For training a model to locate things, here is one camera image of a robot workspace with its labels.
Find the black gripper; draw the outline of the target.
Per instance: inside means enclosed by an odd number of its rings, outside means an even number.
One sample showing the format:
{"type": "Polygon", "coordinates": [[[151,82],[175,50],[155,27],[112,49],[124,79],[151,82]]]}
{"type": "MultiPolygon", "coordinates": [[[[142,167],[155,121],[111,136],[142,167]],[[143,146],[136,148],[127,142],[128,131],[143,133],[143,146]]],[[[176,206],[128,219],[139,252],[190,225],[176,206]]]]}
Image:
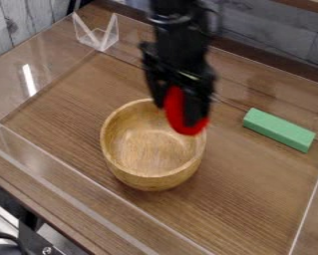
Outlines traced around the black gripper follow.
{"type": "Polygon", "coordinates": [[[211,41],[206,14],[151,14],[155,40],[142,41],[143,66],[151,97],[159,109],[170,87],[183,93],[183,124],[195,127],[207,117],[215,80],[204,55],[211,41]]]}

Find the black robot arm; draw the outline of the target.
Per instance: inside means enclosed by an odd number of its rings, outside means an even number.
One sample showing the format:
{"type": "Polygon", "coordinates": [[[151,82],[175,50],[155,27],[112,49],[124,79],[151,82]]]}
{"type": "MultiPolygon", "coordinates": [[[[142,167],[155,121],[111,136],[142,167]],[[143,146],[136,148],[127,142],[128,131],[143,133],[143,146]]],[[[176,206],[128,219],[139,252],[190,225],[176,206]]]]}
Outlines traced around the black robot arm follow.
{"type": "Polygon", "coordinates": [[[215,80],[206,61],[210,11],[202,0],[151,0],[155,39],[139,44],[154,103],[183,134],[198,133],[208,122],[215,80]]]}

